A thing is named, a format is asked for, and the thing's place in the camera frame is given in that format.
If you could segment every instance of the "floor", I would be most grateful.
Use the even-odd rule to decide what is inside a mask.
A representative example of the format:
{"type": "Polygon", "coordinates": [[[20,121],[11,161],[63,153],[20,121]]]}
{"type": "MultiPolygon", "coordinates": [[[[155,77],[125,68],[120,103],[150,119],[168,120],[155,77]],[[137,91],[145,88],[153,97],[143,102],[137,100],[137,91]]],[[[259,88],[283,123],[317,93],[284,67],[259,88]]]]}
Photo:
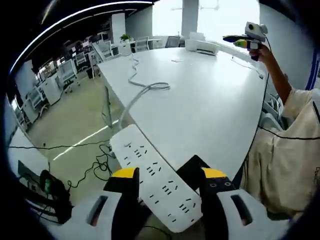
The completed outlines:
{"type": "MultiPolygon", "coordinates": [[[[61,99],[50,106],[49,110],[45,111],[41,118],[28,130],[31,142],[37,147],[43,147],[44,145],[46,147],[72,146],[93,134],[81,144],[99,141],[106,141],[107,144],[112,136],[112,130],[106,127],[102,118],[105,102],[103,80],[98,76],[89,79],[83,74],[80,86],[75,85],[71,93],[65,94],[63,92],[61,99]]],[[[123,109],[116,104],[115,97],[112,95],[110,96],[110,108],[112,121],[115,121],[120,117],[123,109]]],[[[108,151],[105,146],[101,146],[101,148],[108,151]]],[[[60,179],[66,189],[69,188],[68,181],[76,186],[77,182],[85,176],[85,171],[96,161],[96,156],[102,154],[99,144],[74,147],[61,154],[67,149],[66,147],[41,150],[42,154],[49,159],[51,174],[60,179]]],[[[101,162],[106,160],[106,156],[99,158],[101,162]]],[[[114,158],[109,158],[108,164],[113,172],[120,169],[118,161],[114,158]]],[[[108,172],[100,169],[97,169],[95,173],[102,179],[108,179],[109,177],[108,172]]],[[[70,189],[71,203],[73,205],[78,204],[91,194],[101,191],[105,184],[105,181],[95,177],[93,170],[89,171],[78,187],[70,189]]],[[[200,222],[195,223],[182,233],[170,232],[154,215],[151,215],[146,225],[163,229],[172,235],[174,240],[204,239],[203,227],[200,222]]],[[[146,227],[141,230],[136,239],[165,240],[167,237],[158,230],[146,227]]]]}

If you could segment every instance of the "ceiling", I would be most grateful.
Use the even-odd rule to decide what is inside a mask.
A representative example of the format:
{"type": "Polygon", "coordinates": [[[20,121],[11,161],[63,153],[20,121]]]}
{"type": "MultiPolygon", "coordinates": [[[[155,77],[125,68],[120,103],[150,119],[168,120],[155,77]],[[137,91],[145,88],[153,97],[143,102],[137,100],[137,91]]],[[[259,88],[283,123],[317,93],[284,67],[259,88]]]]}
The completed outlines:
{"type": "MultiPolygon", "coordinates": [[[[146,2],[156,2],[158,0],[145,0],[146,2]]],[[[20,53],[33,41],[40,33],[48,27],[54,25],[59,20],[76,13],[78,11],[109,3],[124,2],[120,0],[33,0],[30,1],[10,2],[13,14],[7,18],[8,21],[18,23],[16,28],[10,28],[6,31],[8,36],[16,36],[18,33],[18,44],[8,49],[10,51],[9,62],[14,64],[20,53]]],[[[93,8],[81,12],[73,17],[68,18],[61,24],[47,31],[42,37],[35,41],[35,46],[30,47],[21,59],[34,57],[49,60],[53,55],[55,57],[61,49],[63,43],[67,40],[76,41],[84,39],[100,30],[101,24],[107,22],[110,17],[109,11],[115,13],[125,13],[126,17],[134,12],[138,12],[150,6],[150,4],[136,3],[142,0],[129,0],[127,3],[113,4],[93,8]]]]}

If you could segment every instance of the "table leg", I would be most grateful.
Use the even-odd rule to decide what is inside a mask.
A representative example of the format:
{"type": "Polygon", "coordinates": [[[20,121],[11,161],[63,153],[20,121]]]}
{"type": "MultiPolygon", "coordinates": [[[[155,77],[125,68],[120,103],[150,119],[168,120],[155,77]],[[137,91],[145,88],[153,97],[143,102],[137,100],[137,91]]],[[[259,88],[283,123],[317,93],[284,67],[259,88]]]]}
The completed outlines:
{"type": "Polygon", "coordinates": [[[109,90],[105,86],[105,104],[106,104],[106,114],[104,115],[107,126],[112,129],[112,119],[111,119],[111,110],[110,110],[110,101],[109,101],[109,90]]]}

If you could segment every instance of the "power strip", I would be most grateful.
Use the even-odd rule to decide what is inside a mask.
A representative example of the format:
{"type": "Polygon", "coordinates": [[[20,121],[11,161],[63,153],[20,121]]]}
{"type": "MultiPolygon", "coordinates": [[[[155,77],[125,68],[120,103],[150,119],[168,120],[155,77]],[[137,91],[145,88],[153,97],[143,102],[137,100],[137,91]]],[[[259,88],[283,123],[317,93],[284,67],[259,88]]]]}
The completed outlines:
{"type": "Polygon", "coordinates": [[[168,229],[180,233],[201,218],[200,196],[167,164],[136,125],[115,134],[110,143],[122,168],[139,167],[139,197],[168,229]]]}

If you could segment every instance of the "hand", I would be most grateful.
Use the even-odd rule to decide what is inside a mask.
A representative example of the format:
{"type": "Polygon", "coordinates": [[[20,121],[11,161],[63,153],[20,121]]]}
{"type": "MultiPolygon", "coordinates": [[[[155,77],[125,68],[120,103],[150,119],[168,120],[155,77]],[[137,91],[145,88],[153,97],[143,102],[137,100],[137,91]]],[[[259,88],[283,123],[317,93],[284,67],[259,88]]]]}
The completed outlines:
{"type": "Polygon", "coordinates": [[[262,45],[261,49],[251,49],[249,55],[252,57],[259,56],[259,61],[263,62],[265,65],[274,60],[273,54],[265,45],[262,45]]]}

